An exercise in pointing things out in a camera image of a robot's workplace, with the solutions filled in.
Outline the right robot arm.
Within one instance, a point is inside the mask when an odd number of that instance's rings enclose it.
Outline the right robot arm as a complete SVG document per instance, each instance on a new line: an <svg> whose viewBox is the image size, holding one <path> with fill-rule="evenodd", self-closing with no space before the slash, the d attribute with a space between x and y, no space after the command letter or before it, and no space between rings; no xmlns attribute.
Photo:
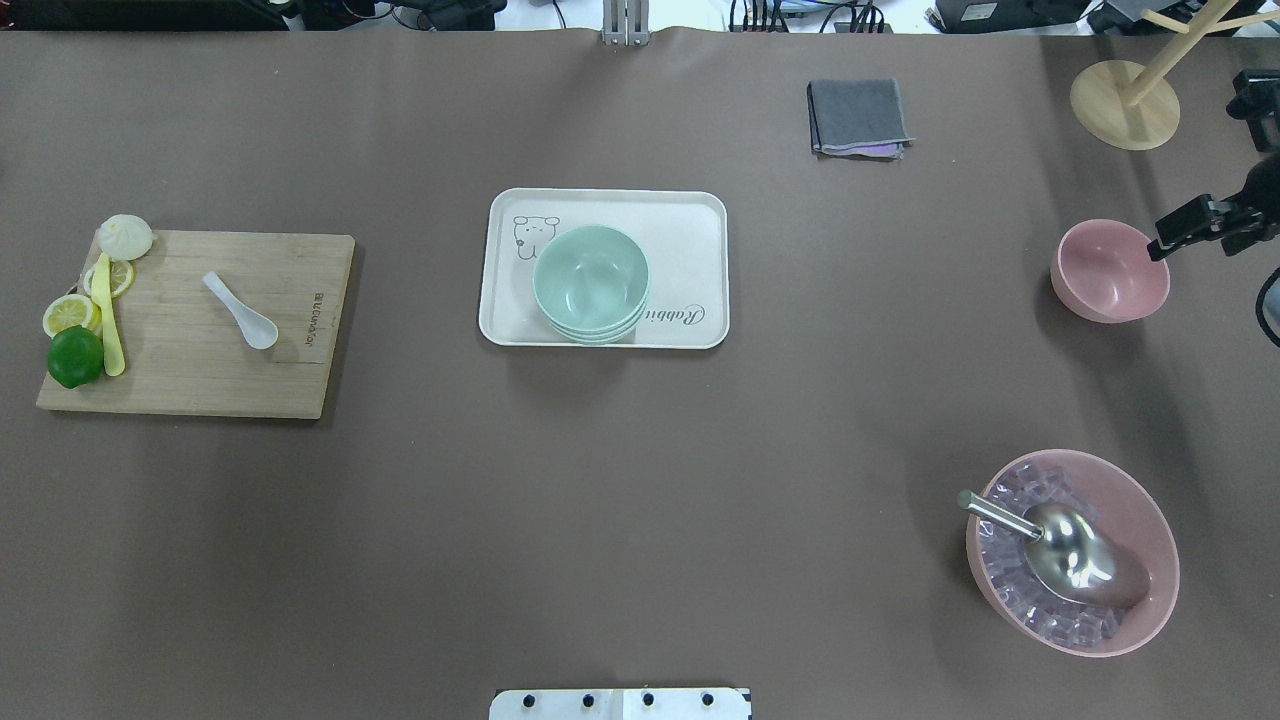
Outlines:
<svg viewBox="0 0 1280 720"><path fill-rule="evenodd" d="M1234 258L1277 237L1277 231L1279 155L1271 152L1248 172L1240 191L1225 199L1202 193L1160 218L1156 238L1146 249L1157 263L1179 249L1213 241Z"/></svg>

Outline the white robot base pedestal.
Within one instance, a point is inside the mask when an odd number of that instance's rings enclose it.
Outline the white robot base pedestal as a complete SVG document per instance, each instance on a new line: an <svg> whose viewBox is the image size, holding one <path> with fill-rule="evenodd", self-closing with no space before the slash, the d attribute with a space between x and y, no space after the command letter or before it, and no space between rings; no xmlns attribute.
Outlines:
<svg viewBox="0 0 1280 720"><path fill-rule="evenodd" d="M732 687L500 691L489 719L751 719L749 689Z"/></svg>

